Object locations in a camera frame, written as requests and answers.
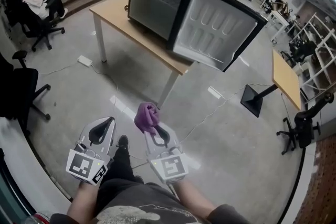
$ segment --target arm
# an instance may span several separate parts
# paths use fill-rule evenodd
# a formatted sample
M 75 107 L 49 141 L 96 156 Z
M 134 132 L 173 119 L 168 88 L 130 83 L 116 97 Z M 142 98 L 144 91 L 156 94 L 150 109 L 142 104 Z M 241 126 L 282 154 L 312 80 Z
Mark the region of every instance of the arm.
M 67 215 L 79 224 L 88 223 L 93 219 L 99 184 L 96 186 L 81 182 Z
M 216 209 L 188 180 L 182 180 L 173 185 L 181 203 L 192 213 L 206 219 Z

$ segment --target cable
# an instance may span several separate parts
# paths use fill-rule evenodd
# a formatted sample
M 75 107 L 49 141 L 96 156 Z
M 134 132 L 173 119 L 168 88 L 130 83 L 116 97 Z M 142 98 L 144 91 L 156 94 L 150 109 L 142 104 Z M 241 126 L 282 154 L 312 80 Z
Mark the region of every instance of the cable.
M 135 166 L 135 167 L 132 167 L 132 169 L 136 169 L 136 168 L 138 168 L 138 167 L 140 167 L 140 166 L 142 166 L 142 165 L 145 165 L 145 164 L 147 164 L 148 162 L 145 162 L 145 163 L 142 163 L 142 164 L 139 164 L 139 165 L 137 165 L 137 166 Z
M 114 100 L 114 108 L 113 108 L 113 110 L 114 110 L 114 112 L 115 112 L 115 108 L 116 108 L 116 102 L 117 102 L 117 93 L 118 93 L 118 85 L 117 85 L 117 83 L 109 76 L 109 75 L 107 75 L 106 73 L 101 73 L 101 72 L 98 72 L 97 71 L 97 69 L 93 66 L 93 64 L 91 64 L 91 66 L 92 66 L 92 68 L 93 68 L 93 70 L 97 73 L 97 74 L 100 74 L 100 75 L 105 75 L 105 76 L 107 76 L 109 79 L 111 79 L 112 81 L 113 81 L 113 83 L 115 84 L 115 87 L 117 88 L 117 90 L 115 91 L 116 93 L 115 93 L 115 100 Z M 133 157 L 133 158 L 135 158 L 135 159 L 143 159 L 143 158 L 138 158 L 138 157 L 135 157 L 135 156 L 133 156 L 132 154 L 129 154 L 131 157 Z
M 55 71 L 49 72 L 49 73 L 39 73 L 39 75 L 48 75 L 48 74 L 52 74 L 52 73 L 55 73 L 55 72 L 58 72 L 58 71 L 62 71 L 63 69 L 66 69 L 66 68 L 68 68 L 68 67 L 72 67 L 72 66 L 74 66 L 75 64 L 77 64 L 77 62 L 75 62 L 75 63 L 73 63 L 73 64 L 71 64 L 71 65 L 69 65 L 69 66 L 63 67 L 63 68 L 61 68 L 61 69 L 59 69 L 59 70 L 55 70 Z
M 252 86 L 268 86 L 268 87 L 270 86 L 270 85 L 267 85 L 267 84 L 248 84 L 248 85 L 252 85 Z M 198 126 L 200 126 L 203 122 L 205 122 L 205 120 L 206 120 L 208 117 L 210 117 L 210 116 L 212 116 L 213 114 L 215 114 L 216 111 L 217 111 L 217 109 L 219 109 L 219 108 L 221 108 L 222 106 L 224 106 L 225 103 L 226 103 L 227 101 L 229 101 L 234 95 L 236 95 L 236 94 L 237 94 L 241 89 L 243 89 L 243 88 L 245 88 L 245 86 L 239 88 L 238 91 L 236 91 L 235 93 L 233 93 L 228 99 L 225 98 L 225 97 L 222 97 L 222 98 L 225 99 L 224 103 L 221 104 L 221 105 L 219 105 L 218 107 L 216 107 L 216 109 L 214 110 L 214 112 L 212 112 L 211 114 L 205 116 L 204 119 L 203 119 L 199 124 L 195 125 L 195 126 L 191 129 L 191 131 L 186 135 L 186 137 L 184 137 L 184 138 L 180 141 L 180 143 L 182 143 L 183 141 L 185 141 L 185 140 L 188 138 L 188 136 L 189 136 L 189 135 L 190 135 L 190 134 L 191 134 L 191 133 L 198 127 Z
M 292 122 L 290 121 L 289 113 L 288 113 L 288 110 L 287 110 L 287 107 L 286 107 L 286 103 L 284 101 L 284 97 L 282 96 L 282 93 L 281 93 L 281 98 L 282 98 L 283 104 L 285 105 L 285 109 L 286 109 L 286 112 L 287 112 L 287 117 L 288 117 L 289 123 L 290 123 L 291 126 L 293 126 Z

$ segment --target pegboard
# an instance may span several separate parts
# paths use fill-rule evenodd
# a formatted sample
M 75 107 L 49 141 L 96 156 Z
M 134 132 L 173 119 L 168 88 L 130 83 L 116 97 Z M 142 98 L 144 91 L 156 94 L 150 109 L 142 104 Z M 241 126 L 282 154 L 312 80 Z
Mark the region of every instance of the pegboard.
M 317 142 L 314 165 L 306 197 L 295 224 L 330 224 L 336 218 L 336 134 Z

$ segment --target open fridge door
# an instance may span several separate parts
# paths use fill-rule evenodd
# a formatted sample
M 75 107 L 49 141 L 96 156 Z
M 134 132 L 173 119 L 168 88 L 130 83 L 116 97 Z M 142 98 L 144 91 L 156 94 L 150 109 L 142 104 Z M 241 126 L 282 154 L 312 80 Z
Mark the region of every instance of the open fridge door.
M 236 0 L 182 0 L 169 48 L 225 71 L 267 20 Z

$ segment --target monitor arm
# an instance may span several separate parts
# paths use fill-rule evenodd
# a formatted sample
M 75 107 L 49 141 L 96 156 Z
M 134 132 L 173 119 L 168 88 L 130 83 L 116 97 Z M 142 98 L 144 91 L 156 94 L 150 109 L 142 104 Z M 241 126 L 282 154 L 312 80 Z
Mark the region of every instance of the monitor arm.
M 306 121 L 306 120 L 311 120 L 313 117 L 315 117 L 320 110 L 327 104 L 331 104 L 334 101 L 334 94 L 330 92 L 326 92 L 324 94 L 324 97 L 321 98 L 313 107 L 311 107 L 307 111 L 299 112 L 295 116 L 295 123 L 299 121 Z

